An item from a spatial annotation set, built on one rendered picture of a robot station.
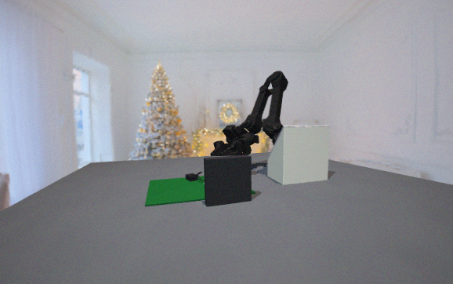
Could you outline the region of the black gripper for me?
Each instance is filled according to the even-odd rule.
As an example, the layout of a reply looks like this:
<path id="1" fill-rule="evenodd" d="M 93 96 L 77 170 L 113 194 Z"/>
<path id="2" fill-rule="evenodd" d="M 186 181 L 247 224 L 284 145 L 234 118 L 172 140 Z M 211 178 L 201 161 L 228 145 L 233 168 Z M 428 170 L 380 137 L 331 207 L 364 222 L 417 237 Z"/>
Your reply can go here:
<path id="1" fill-rule="evenodd" d="M 240 139 L 231 139 L 225 144 L 223 141 L 214 142 L 215 150 L 210 154 L 211 156 L 235 156 L 235 155 L 249 155 L 251 154 L 251 146 L 248 138 L 241 136 Z"/>

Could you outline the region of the green circuit board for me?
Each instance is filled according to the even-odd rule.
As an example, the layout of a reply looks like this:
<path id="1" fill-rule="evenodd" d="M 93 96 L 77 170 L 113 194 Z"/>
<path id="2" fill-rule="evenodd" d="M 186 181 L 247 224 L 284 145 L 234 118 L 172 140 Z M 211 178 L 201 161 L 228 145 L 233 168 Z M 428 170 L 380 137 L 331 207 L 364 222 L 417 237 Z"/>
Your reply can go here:
<path id="1" fill-rule="evenodd" d="M 150 180 L 145 206 L 205 200 L 205 178 L 196 181 L 185 178 Z"/>

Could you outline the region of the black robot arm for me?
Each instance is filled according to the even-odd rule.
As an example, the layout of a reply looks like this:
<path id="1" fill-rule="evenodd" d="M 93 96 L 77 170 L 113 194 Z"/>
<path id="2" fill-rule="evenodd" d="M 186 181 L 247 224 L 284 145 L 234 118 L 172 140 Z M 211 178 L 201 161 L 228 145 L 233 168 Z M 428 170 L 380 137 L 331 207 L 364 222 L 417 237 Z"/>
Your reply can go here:
<path id="1" fill-rule="evenodd" d="M 268 89 L 270 83 L 272 89 Z M 240 139 L 241 136 L 248 138 L 250 145 L 259 144 L 259 136 L 255 135 L 263 128 L 275 145 L 277 137 L 283 127 L 280 121 L 281 105 L 283 93 L 288 85 L 288 80 L 282 71 L 275 71 L 266 79 L 264 84 L 259 88 L 259 95 L 255 102 L 252 113 L 239 126 L 229 125 L 223 129 L 226 136 L 226 142 L 231 139 Z M 267 118 L 262 119 L 268 97 L 272 94 L 270 101 L 270 113 Z M 246 131 L 246 128 L 248 131 Z"/>

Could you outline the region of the black fan cable with plug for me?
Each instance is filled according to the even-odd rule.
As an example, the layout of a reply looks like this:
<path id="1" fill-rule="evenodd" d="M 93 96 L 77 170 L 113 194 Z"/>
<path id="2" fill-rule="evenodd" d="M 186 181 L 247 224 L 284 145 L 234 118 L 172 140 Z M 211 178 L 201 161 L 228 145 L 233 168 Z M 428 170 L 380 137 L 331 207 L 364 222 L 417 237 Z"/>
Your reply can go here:
<path id="1" fill-rule="evenodd" d="M 188 181 L 196 181 L 198 180 L 198 175 L 200 174 L 201 172 L 197 173 L 196 175 L 191 173 L 191 174 L 186 174 L 185 175 L 185 179 L 188 180 Z"/>

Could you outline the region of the black square panel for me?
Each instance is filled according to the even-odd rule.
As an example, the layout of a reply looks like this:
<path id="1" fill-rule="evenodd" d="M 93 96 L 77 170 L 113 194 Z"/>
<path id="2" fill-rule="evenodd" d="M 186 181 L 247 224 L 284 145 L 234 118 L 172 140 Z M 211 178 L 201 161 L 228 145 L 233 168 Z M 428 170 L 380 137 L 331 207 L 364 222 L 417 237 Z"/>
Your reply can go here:
<path id="1" fill-rule="evenodd" d="M 252 156 L 204 158 L 205 205 L 252 200 Z"/>

